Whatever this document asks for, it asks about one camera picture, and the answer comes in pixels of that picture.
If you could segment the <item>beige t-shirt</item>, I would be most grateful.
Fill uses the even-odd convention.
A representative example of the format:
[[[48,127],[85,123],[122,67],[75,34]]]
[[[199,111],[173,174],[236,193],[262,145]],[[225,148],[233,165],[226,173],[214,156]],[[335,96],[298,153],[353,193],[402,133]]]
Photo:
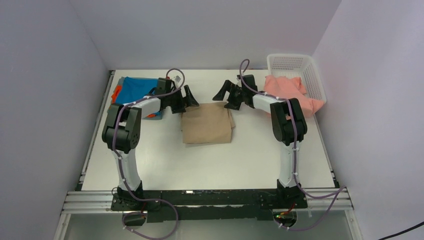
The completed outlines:
[[[201,103],[181,115],[184,144],[228,144],[236,126],[225,102]]]

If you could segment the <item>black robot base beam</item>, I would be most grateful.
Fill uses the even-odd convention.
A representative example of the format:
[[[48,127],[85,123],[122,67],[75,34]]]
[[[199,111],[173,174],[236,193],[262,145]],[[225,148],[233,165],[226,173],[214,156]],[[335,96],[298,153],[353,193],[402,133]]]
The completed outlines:
[[[144,190],[136,200],[124,190],[113,193],[114,212],[143,212],[148,223],[188,220],[256,219],[271,221],[272,213],[306,209],[304,194],[268,189]]]

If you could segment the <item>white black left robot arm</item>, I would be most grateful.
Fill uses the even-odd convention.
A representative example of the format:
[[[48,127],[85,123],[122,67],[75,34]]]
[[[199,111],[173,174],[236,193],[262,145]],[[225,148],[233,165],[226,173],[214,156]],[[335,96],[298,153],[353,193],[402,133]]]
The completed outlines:
[[[110,105],[101,139],[115,158],[119,176],[117,195],[124,198],[129,209],[137,210],[144,203],[143,183],[135,156],[141,139],[142,119],[166,108],[173,114],[180,114],[188,107],[199,105],[188,85],[176,86],[168,78],[159,78],[156,87],[141,99]]]

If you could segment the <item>orange folded t-shirt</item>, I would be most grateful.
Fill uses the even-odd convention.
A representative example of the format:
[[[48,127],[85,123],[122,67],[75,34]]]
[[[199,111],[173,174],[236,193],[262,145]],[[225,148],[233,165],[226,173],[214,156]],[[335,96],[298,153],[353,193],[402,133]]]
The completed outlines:
[[[144,85],[124,85],[123,83],[118,84],[113,90],[111,97],[111,104],[126,104],[128,101],[138,100],[146,95],[151,88]]]

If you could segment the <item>white plastic laundry basket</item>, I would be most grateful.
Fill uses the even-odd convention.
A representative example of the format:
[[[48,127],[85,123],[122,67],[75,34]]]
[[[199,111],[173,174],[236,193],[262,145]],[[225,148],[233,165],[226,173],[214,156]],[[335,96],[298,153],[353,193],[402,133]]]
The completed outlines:
[[[309,98],[327,102],[319,69],[314,59],[305,54],[273,53],[266,58],[267,69],[275,77],[300,77]]]

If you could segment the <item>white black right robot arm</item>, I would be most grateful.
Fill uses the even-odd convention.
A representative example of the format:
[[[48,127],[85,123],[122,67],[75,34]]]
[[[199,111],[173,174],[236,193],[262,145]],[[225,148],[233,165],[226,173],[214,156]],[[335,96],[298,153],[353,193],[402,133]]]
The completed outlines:
[[[308,126],[297,98],[278,97],[265,91],[258,91],[252,74],[238,75],[241,85],[225,80],[213,101],[222,101],[229,94],[225,108],[239,110],[241,104],[252,109],[262,110],[271,116],[271,127],[280,145],[280,170],[278,186],[282,188],[275,194],[276,203],[287,208],[295,201],[293,191],[300,189],[298,180],[298,156],[301,142]]]

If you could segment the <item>aluminium frame rails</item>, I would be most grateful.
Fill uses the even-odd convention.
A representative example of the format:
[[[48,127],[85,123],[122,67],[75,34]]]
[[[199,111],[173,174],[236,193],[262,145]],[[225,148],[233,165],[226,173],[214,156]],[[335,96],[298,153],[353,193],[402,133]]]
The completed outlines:
[[[111,191],[69,191],[65,197],[54,240],[64,240],[73,214],[109,214],[113,195]]]

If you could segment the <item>pink t-shirt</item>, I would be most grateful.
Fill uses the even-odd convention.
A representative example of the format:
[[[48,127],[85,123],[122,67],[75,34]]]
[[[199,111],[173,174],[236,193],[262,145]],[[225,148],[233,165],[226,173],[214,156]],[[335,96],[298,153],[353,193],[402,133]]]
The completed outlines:
[[[298,99],[305,118],[311,118],[325,104],[323,100],[306,96],[307,90],[300,77],[288,78],[286,76],[268,75],[265,77],[263,90],[279,98]]]

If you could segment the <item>blue folded t-shirt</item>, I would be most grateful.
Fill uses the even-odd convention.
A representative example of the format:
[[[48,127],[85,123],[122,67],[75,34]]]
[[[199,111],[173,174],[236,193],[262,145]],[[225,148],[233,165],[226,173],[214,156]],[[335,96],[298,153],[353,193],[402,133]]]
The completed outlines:
[[[121,77],[111,95],[111,103],[135,102],[156,88],[157,84],[157,78]]]

